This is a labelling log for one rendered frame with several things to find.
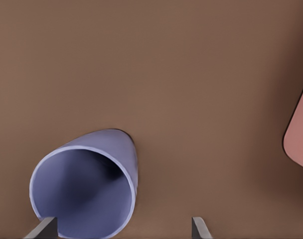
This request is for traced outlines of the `pink box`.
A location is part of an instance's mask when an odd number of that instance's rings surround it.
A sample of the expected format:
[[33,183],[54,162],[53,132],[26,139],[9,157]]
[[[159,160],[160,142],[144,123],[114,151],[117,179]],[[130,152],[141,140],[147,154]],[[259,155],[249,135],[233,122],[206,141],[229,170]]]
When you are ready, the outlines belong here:
[[303,91],[283,138],[285,154],[303,167]]

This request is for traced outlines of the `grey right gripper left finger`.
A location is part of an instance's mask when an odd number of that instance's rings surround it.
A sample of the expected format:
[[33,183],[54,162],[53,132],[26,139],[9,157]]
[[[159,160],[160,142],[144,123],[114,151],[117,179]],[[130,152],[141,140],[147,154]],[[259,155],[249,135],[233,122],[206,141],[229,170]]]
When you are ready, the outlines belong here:
[[31,232],[22,239],[57,239],[58,223],[56,217],[44,218]]

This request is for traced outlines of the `lavender blue cup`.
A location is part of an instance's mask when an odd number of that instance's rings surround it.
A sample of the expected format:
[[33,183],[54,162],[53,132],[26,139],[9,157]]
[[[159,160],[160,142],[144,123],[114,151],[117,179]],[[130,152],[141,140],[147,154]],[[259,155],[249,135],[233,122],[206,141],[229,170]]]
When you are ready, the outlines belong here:
[[120,129],[80,136],[35,167],[29,197],[36,216],[55,217],[67,239],[109,239],[130,221],[138,190],[134,141]]

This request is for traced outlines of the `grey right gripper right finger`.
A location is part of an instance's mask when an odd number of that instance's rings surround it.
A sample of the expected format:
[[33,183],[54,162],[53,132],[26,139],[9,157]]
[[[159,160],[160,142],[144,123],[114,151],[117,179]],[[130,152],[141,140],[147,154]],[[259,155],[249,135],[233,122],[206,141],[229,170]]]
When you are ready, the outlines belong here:
[[213,239],[204,219],[202,217],[192,217],[191,222],[192,239]]

